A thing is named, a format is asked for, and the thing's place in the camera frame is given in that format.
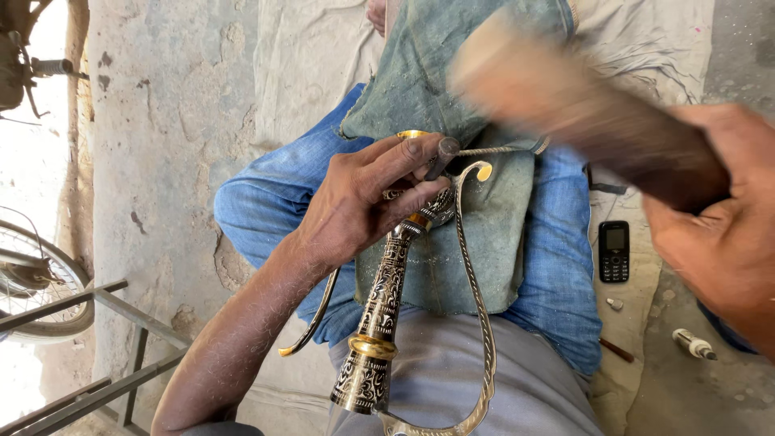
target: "gray shirt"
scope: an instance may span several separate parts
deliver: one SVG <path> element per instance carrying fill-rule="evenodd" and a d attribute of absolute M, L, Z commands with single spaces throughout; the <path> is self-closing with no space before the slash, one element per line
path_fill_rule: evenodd
<path fill-rule="evenodd" d="M 473 434 L 603 435 L 587 401 L 588 381 L 541 337 L 500 317 L 490 322 L 498 352 L 495 396 Z M 477 402 L 484 374 L 477 318 L 403 308 L 395 342 L 399 354 L 393 361 L 390 412 L 424 427 L 448 427 L 465 419 Z M 346 340 L 331 348 L 337 370 L 348 352 Z M 196 434 L 231 434 L 224 430 L 210 424 L 198 427 Z M 383 433 L 376 415 L 332 407 L 326 434 Z"/>

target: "bare foot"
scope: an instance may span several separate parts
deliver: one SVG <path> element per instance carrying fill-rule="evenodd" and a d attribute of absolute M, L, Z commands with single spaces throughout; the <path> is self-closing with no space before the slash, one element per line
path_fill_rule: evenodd
<path fill-rule="evenodd" d="M 380 36 L 385 36 L 385 1 L 369 0 L 369 10 L 366 11 L 366 18 L 374 24 L 374 28 Z"/>

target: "black feature phone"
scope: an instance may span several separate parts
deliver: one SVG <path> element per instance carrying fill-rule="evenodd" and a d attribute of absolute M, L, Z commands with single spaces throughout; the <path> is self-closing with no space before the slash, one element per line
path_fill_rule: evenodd
<path fill-rule="evenodd" d="M 629 224 L 627 221 L 600 223 L 600 280 L 621 283 L 629 279 Z"/>

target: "bicycle tire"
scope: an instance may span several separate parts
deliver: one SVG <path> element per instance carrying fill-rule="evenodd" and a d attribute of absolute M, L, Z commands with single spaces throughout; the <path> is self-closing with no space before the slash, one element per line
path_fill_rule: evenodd
<path fill-rule="evenodd" d="M 34 233 L 0 220 L 0 228 L 5 228 L 16 232 L 31 240 L 37 240 Z M 78 292 L 83 292 L 89 287 L 89 278 L 86 272 L 75 261 L 49 241 L 40 238 L 40 245 L 43 252 L 64 267 L 67 273 L 74 280 L 78 287 Z M 94 300 L 88 301 L 83 309 L 72 319 L 64 322 L 45 323 L 33 321 L 14 329 L 8 336 L 10 341 L 23 342 L 27 344 L 56 344 L 57 342 L 67 341 L 86 331 L 95 319 Z"/>

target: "wooden hammer handle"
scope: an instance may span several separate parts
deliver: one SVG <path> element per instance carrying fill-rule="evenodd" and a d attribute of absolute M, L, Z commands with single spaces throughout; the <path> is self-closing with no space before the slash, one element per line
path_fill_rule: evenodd
<path fill-rule="evenodd" d="M 729 197 L 729 172 L 697 128 L 613 88 L 496 12 L 460 47 L 449 86 L 492 119 L 569 144 L 676 210 Z"/>

